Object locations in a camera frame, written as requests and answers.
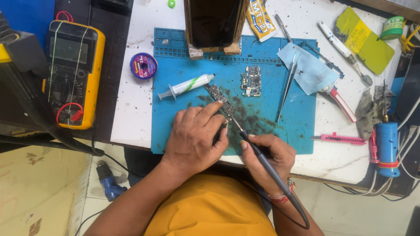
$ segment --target silicone repair mat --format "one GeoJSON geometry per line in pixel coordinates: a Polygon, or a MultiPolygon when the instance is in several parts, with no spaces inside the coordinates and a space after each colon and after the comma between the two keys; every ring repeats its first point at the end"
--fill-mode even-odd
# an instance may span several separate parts
{"type": "MultiPolygon", "coordinates": [[[[216,73],[210,85],[216,84],[236,108],[235,118],[242,128],[251,134],[274,134],[291,145],[297,154],[312,154],[315,126],[316,93],[307,96],[296,81],[293,81],[284,104],[281,119],[275,122],[280,96],[288,70],[277,57],[279,48],[287,43],[286,38],[272,37],[260,42],[255,36],[242,35],[240,55],[226,56],[223,52],[204,53],[202,60],[191,61],[184,38],[184,30],[155,28],[154,54],[158,63],[153,90],[152,152],[163,154],[172,130],[173,118],[179,110],[214,102],[207,90],[201,86],[161,101],[163,93],[172,86],[203,74],[216,73]],[[261,68],[261,96],[246,97],[241,89],[241,73],[247,66],[261,68]]],[[[299,45],[308,42],[319,51],[315,39],[292,39],[299,45]]],[[[229,147],[223,155],[241,155],[241,137],[234,123],[228,128],[229,147]]]]}

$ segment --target yellow multimeter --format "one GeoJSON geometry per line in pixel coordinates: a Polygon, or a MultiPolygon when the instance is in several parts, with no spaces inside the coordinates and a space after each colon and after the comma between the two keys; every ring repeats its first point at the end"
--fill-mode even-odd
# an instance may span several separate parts
{"type": "Polygon", "coordinates": [[[81,105],[84,112],[80,120],[74,121],[71,118],[80,107],[64,107],[58,115],[61,127],[92,127],[104,48],[104,34],[93,27],[68,21],[51,22],[45,47],[50,76],[44,80],[44,94],[56,115],[70,102],[81,105]]]}

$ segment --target fingernail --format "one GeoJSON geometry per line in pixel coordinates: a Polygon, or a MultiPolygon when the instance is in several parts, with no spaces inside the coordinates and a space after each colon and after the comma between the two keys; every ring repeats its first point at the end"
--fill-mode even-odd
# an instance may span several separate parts
{"type": "Polygon", "coordinates": [[[247,148],[248,144],[244,140],[241,140],[241,148],[242,150],[245,150],[247,148]]]}

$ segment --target red wire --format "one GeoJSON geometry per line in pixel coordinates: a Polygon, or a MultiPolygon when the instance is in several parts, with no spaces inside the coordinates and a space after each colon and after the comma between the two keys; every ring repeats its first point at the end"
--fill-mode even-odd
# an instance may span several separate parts
{"type": "Polygon", "coordinates": [[[61,111],[63,110],[63,108],[65,108],[66,106],[69,106],[69,105],[77,105],[77,106],[79,106],[80,107],[80,110],[81,111],[83,111],[83,107],[81,107],[81,105],[80,104],[78,104],[78,103],[75,103],[75,102],[69,102],[69,103],[67,103],[67,104],[64,104],[59,110],[58,110],[58,112],[57,112],[57,116],[55,117],[55,121],[57,122],[57,124],[60,124],[59,122],[58,122],[58,116],[60,115],[60,113],[61,113],[61,111]]]}
{"type": "Polygon", "coordinates": [[[62,11],[59,11],[58,13],[57,13],[57,15],[55,16],[55,19],[56,20],[58,20],[58,16],[61,14],[61,13],[63,13],[66,17],[67,17],[67,21],[69,21],[69,22],[73,22],[73,17],[71,16],[71,14],[70,13],[68,13],[67,11],[65,11],[65,10],[62,10],[62,11]]]}

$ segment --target smartphone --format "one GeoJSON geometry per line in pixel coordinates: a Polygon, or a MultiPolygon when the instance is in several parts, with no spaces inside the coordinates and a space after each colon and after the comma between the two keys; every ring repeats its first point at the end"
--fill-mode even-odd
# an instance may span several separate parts
{"type": "Polygon", "coordinates": [[[233,43],[243,0],[189,0],[194,47],[228,47],[233,43]]]}

